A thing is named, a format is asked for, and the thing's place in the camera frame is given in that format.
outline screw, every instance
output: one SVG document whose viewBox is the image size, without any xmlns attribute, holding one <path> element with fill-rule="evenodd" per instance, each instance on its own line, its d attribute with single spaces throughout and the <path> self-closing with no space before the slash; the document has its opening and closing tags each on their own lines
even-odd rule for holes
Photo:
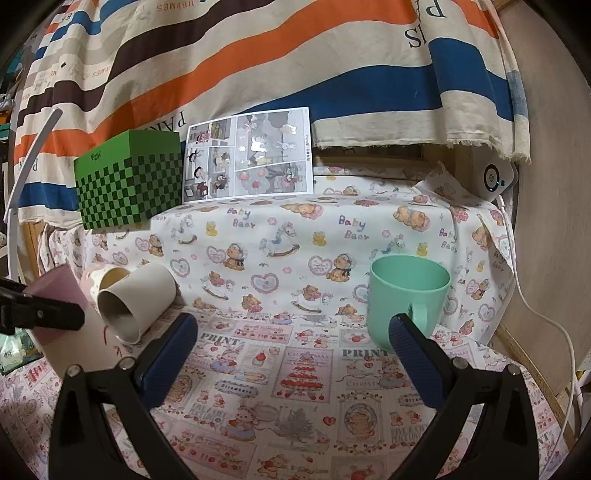
<svg viewBox="0 0 591 480">
<path fill-rule="evenodd" d="M 509 373 L 511 375 L 521 375 L 521 370 L 515 364 L 509 364 L 509 366 L 507 367 L 507 370 L 509 370 Z"/>
<path fill-rule="evenodd" d="M 82 367 L 80 365 L 76 365 L 76 364 L 70 365 L 68 367 L 68 370 L 66 370 L 66 373 L 68 374 L 68 377 L 75 377 L 80 372 L 82 372 Z"/>
<path fill-rule="evenodd" d="M 452 365 L 459 370 L 464 370 L 468 368 L 468 362 L 464 360 L 461 356 L 457 356 L 452 360 Z"/>
<path fill-rule="evenodd" d="M 134 367 L 135 358 L 132 356 L 126 356 L 125 358 L 119 361 L 118 365 L 121 370 L 129 370 Z"/>
</svg>

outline striped cloth backdrop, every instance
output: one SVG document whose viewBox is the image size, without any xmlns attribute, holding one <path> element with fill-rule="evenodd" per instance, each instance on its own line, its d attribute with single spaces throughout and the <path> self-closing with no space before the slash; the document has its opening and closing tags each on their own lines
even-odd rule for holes
<svg viewBox="0 0 591 480">
<path fill-rule="evenodd" d="M 16 115 L 15 174 L 64 111 L 21 221 L 80 223 L 73 160 L 130 128 L 310 107 L 314 145 L 488 144 L 529 160 L 515 57 L 489 0 L 66 1 Z"/>
</svg>

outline green checkered box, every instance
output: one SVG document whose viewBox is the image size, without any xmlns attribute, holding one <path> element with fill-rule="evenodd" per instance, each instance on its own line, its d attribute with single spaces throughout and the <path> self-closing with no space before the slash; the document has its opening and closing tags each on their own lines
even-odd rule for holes
<svg viewBox="0 0 591 480">
<path fill-rule="evenodd" d="M 74 161 L 85 228 L 138 223 L 182 203 L 178 133 L 128 130 Z"/>
</svg>

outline table surface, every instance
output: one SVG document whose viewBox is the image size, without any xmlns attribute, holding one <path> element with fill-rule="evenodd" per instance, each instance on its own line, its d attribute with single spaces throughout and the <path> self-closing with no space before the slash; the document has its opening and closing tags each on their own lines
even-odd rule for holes
<svg viewBox="0 0 591 480">
<path fill-rule="evenodd" d="M 434 416 L 393 354 L 378 350 L 347 316 L 230 312 L 209 317 L 192 307 L 165 311 L 136 355 L 180 310 L 199 322 L 197 344 L 164 404 L 152 416 L 201 479 L 379 480 L 408 455 Z M 500 371 L 494 350 L 438 326 L 433 338 L 448 356 Z M 530 374 L 540 466 L 559 425 Z M 45 359 L 0 379 L 0 422 L 40 479 L 60 379 Z M 476 427 L 474 407 L 441 470 L 458 466 Z M 147 472 L 112 408 L 116 441 L 128 465 Z M 567 453 L 562 440 L 551 472 Z"/>
</svg>

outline green mug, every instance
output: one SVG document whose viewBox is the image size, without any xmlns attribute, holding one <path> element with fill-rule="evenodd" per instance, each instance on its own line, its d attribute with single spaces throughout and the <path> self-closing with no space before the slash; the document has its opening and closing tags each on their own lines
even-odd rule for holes
<svg viewBox="0 0 591 480">
<path fill-rule="evenodd" d="M 406 313 L 429 337 L 439 320 L 451 283 L 441 265 L 412 255 L 378 258 L 369 270 L 367 325 L 372 341 L 394 352 L 388 334 L 390 319 Z"/>
</svg>

